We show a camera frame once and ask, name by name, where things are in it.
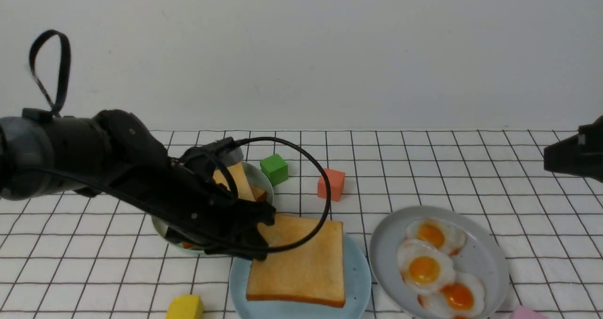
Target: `toy block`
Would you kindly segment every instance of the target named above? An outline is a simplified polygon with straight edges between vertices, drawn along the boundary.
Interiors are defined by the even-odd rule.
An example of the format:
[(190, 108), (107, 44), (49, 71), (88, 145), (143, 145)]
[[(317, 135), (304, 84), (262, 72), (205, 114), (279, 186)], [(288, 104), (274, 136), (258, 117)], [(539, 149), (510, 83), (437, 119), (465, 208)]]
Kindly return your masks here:
[[(329, 184), (331, 185), (331, 200), (339, 201), (341, 194), (343, 193), (345, 173), (328, 168), (325, 169), (325, 173), (327, 173)], [(323, 199), (327, 198), (327, 186), (325, 184), (325, 178), (323, 177), (320, 177), (318, 180), (318, 197), (322, 197)]]
[(519, 305), (515, 308), (513, 313), (511, 313), (510, 319), (546, 319), (546, 317)]
[(289, 178), (287, 162), (278, 154), (271, 155), (260, 161), (260, 167), (270, 180), (272, 186), (276, 186)]
[(165, 317), (166, 319), (202, 319), (203, 302), (201, 297), (185, 294), (174, 298)]

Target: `orange cube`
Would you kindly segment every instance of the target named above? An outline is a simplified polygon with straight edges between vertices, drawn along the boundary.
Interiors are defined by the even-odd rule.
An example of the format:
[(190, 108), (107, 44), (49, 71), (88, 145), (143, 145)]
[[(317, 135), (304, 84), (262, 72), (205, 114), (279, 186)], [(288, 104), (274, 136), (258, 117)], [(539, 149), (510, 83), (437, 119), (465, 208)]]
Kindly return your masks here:
[[(327, 173), (327, 177), (329, 177), (329, 184), (331, 185), (331, 200), (339, 201), (343, 193), (345, 173), (328, 168), (325, 169), (325, 172)], [(322, 176), (318, 180), (318, 197), (327, 198), (327, 186), (325, 185), (325, 178)]]

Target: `light blue plate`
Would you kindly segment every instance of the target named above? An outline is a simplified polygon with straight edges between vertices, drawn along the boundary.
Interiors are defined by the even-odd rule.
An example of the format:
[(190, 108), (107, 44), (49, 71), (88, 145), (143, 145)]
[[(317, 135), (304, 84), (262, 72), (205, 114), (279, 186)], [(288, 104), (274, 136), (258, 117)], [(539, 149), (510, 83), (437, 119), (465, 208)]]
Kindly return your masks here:
[(248, 302), (245, 299), (245, 292), (252, 263), (235, 258), (228, 281), (235, 310), (241, 319), (359, 319), (366, 310), (370, 298), (371, 272), (366, 257), (354, 240), (345, 235), (343, 246), (345, 271), (343, 308), (295, 302)]

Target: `white wall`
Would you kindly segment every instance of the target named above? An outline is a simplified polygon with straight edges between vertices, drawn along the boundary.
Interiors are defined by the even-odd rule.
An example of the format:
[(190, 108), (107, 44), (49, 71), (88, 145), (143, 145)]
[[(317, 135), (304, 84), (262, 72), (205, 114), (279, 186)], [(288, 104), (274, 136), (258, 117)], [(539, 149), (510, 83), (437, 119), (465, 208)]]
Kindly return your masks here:
[[(569, 128), (603, 115), (603, 0), (0, 0), (0, 115), (73, 47), (66, 114), (151, 128)], [(39, 59), (54, 86), (58, 42)]]

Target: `plate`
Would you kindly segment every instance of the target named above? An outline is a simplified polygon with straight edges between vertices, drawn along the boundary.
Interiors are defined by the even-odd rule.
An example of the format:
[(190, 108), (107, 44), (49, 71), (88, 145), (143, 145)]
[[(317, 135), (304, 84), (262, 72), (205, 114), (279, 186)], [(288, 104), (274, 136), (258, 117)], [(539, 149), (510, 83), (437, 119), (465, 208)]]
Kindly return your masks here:
[[(272, 204), (272, 202), (274, 201), (274, 189), (268, 177), (259, 168), (248, 162), (243, 162), (243, 170), (245, 171), (245, 175), (247, 176), (247, 181), (250, 184), (258, 186), (259, 188), (265, 190), (267, 192), (266, 201), (269, 204)], [(163, 240), (166, 240), (166, 242), (168, 242), (168, 244), (170, 244), (176, 250), (187, 254), (205, 255), (202, 250), (198, 250), (195, 248), (184, 248), (179, 242), (173, 242), (171, 240), (165, 239), (165, 233), (168, 230), (168, 225), (161, 219), (151, 215), (151, 222), (153, 223), (153, 227), (155, 228), (157, 234)]]
[(245, 299), (252, 262), (235, 258), (228, 287), (241, 319), (359, 319), (371, 294), (371, 272), (364, 254), (351, 237), (344, 236), (345, 305), (332, 308), (296, 302), (248, 302)]
[(484, 283), (485, 309), (478, 319), (487, 318), (501, 306), (509, 287), (509, 268), (505, 255), (494, 239), (480, 225), (458, 213), (439, 207), (414, 206), (386, 216), (373, 232), (368, 258), (371, 270), (388, 297), (414, 317), (437, 319), (424, 310), (416, 293), (407, 287), (398, 270), (398, 246), (405, 239), (406, 229), (420, 218), (432, 218), (454, 224), (467, 233), (467, 243), (452, 257), (455, 270), (471, 272)]

